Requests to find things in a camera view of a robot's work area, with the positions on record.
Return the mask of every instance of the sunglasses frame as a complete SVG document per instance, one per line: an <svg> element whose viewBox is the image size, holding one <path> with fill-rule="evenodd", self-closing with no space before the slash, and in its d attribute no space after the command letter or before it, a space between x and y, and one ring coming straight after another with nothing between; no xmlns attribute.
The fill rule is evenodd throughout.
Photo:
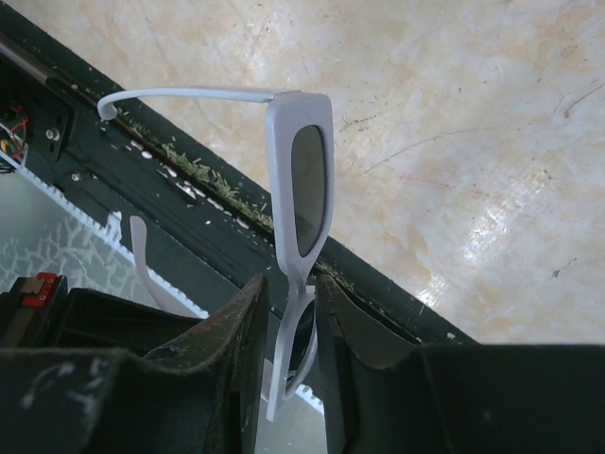
<svg viewBox="0 0 605 454"><path fill-rule="evenodd" d="M112 120L117 117L114 102L143 96L181 96L268 104L265 131L275 251L280 270L288 280L288 301L275 341L268 391L267 419L274 421L285 402L303 384L318 349L314 320L302 362L295 375L288 380L296 329L304 311L315 299L315 289L307 285L307 280L328 237L334 214L334 119L330 98L323 94L286 90L211 86L157 87L104 96L98 101L98 113L102 119ZM309 253L301 256L296 235L292 146L296 134L306 126L318 127L322 135L325 171L325 199L322 202L325 205L317 240Z"/></svg>

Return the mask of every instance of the dark tinted lens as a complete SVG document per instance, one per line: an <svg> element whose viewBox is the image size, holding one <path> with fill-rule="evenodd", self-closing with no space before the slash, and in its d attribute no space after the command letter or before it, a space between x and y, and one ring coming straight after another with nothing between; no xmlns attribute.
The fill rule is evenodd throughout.
<svg viewBox="0 0 605 454"><path fill-rule="evenodd" d="M301 362L303 362L304 354L309 347L311 335L313 334L313 321L315 318L315 305L310 304L304 311L296 327L294 335L294 343L292 344L292 356L290 357L290 365L288 367L288 378L291 378L298 371Z"/></svg>
<svg viewBox="0 0 605 454"><path fill-rule="evenodd" d="M326 203L325 144L317 126L305 126L292 143L292 189L299 254L311 252L320 235Z"/></svg>

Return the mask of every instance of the concrete floor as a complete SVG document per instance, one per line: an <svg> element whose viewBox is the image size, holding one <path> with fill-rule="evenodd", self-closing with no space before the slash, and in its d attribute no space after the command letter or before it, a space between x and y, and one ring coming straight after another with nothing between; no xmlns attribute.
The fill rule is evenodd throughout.
<svg viewBox="0 0 605 454"><path fill-rule="evenodd" d="M605 341L604 2L8 3L128 88L328 94L337 240L479 341ZM148 102L268 188L263 107Z"/></svg>

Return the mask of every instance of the screw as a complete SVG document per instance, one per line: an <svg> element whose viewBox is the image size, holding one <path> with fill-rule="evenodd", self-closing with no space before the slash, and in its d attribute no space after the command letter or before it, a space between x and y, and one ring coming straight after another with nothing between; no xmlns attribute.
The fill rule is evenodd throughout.
<svg viewBox="0 0 605 454"><path fill-rule="evenodd" d="M59 130L57 128L51 128L50 130L46 130L46 138L48 140L53 140L55 142L58 142L59 139L61 138L61 133L59 132Z"/></svg>

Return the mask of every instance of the sunglasses temple arm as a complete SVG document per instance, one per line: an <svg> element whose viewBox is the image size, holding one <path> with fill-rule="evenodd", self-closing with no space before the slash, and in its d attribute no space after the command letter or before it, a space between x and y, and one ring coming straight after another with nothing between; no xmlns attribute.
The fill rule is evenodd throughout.
<svg viewBox="0 0 605 454"><path fill-rule="evenodd" d="M270 102L277 95L298 92L299 90L267 90L247 87L213 87L213 86L176 86L176 87L150 87L138 90L124 90L112 93L99 99L96 107L103 120L113 120L117 117L114 102L147 96L176 96L198 97L204 99L223 99L229 101L244 101L265 103Z"/></svg>
<svg viewBox="0 0 605 454"><path fill-rule="evenodd" d="M303 384L304 379L309 374L313 361L318 352L318 329L315 325L315 318L313 319L313 331L311 333L311 339L309 340L309 346L304 352L304 358L301 361L301 365L296 371L296 375L290 380L285 388L285 400L292 398L296 390Z"/></svg>
<svg viewBox="0 0 605 454"><path fill-rule="evenodd" d="M181 304L176 298L170 295L151 279L147 269L147 226L145 222L136 216L130 217L130 237L132 239L132 255L134 256L134 267L139 278L143 281L147 292L151 295L158 307L169 314L181 315L184 317L198 317Z"/></svg>

